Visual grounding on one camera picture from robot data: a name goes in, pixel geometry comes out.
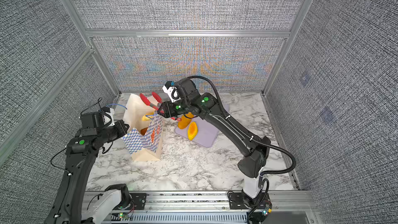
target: purple cutting board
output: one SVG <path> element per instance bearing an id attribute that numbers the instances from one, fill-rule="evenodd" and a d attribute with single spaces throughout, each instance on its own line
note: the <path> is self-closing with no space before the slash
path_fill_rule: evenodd
<path id="1" fill-rule="evenodd" d="M 228 112 L 229 105 L 225 104 L 224 108 Z M 219 132 L 217 127 L 206 122 L 205 120 L 201 119 L 200 117 L 192 119 L 191 123 L 192 122 L 196 122 L 196 125 L 198 126 L 198 134 L 196 134 L 196 136 L 193 138 L 192 141 L 201 146 L 207 147 L 207 148 L 211 147 L 214 143 L 214 140 L 216 140 L 217 134 Z M 178 135 L 188 139 L 188 128 L 189 128 L 189 125 L 184 129 L 180 129 L 180 128 L 178 128 L 178 126 L 176 126 L 174 131 Z"/>

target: white marble countertop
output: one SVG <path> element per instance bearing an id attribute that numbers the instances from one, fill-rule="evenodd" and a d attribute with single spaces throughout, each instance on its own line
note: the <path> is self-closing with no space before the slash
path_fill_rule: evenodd
<path id="1" fill-rule="evenodd" d="M 271 144 L 278 145 L 260 94 L 220 95 L 222 102 L 230 105 L 228 112 L 236 120 L 256 135 L 268 136 Z M 128 96 L 122 95 L 119 103 L 125 104 Z M 219 133 L 213 146 L 205 148 L 177 135 L 176 125 L 172 120 L 165 120 L 161 161 L 134 162 L 123 141 L 115 141 L 107 154 L 98 156 L 86 190 L 101 191 L 116 183 L 126 183 L 130 191 L 242 189 L 243 174 L 237 163 L 243 156 L 224 134 Z M 285 168 L 281 153 L 271 150 L 266 169 Z M 267 175 L 267 178 L 270 190 L 293 190 L 288 174 Z"/>

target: blue and white checkered pattern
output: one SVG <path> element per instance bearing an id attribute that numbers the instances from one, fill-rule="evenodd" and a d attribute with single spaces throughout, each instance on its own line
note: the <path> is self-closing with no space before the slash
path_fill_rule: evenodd
<path id="1" fill-rule="evenodd" d="M 160 136 L 162 135 L 162 117 L 155 113 L 149 124 L 148 130 L 144 136 L 140 131 L 133 128 L 129 133 L 122 137 L 123 142 L 130 154 L 141 151 L 146 148 L 150 151 L 156 152 L 159 145 Z"/>

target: textured wall panel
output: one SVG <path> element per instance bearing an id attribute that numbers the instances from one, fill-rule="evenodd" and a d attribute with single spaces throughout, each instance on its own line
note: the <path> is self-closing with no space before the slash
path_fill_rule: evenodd
<path id="1" fill-rule="evenodd" d="M 314 0 L 268 95 L 324 223 L 398 223 L 397 0 Z"/>
<path id="2" fill-rule="evenodd" d="M 0 142 L 86 48 L 60 0 L 0 0 Z"/>
<path id="3" fill-rule="evenodd" d="M 81 128 L 80 111 L 99 97 L 105 105 L 114 94 L 93 58 L 88 58 L 0 168 L 1 223 L 15 223 L 18 209 L 24 214 L 17 223 L 44 221 L 63 174 L 50 165 L 50 159 Z M 54 159 L 56 165 L 64 163 L 64 153 Z"/>
<path id="4" fill-rule="evenodd" d="M 88 28 L 289 30 L 302 0 L 73 0 Z"/>
<path id="5" fill-rule="evenodd" d="M 282 38 L 97 37 L 122 91 L 159 91 L 168 80 L 211 79 L 219 91 L 261 91 Z M 200 90 L 210 86 L 198 80 Z"/>

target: red tongs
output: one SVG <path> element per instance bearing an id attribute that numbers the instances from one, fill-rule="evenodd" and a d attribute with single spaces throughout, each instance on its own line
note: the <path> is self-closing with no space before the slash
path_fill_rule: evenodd
<path id="1" fill-rule="evenodd" d="M 155 92 L 152 92 L 152 96 L 156 99 L 157 102 L 162 103 L 162 98 Z M 147 97 L 145 97 L 142 93 L 140 93 L 140 98 L 142 100 L 142 102 L 147 105 L 150 106 L 152 108 L 154 108 L 155 110 L 159 110 L 159 107 L 156 106 L 155 104 L 152 104 Z M 177 120 L 177 121 L 181 121 L 181 118 L 175 118 L 175 117 L 171 117 L 172 120 Z"/>

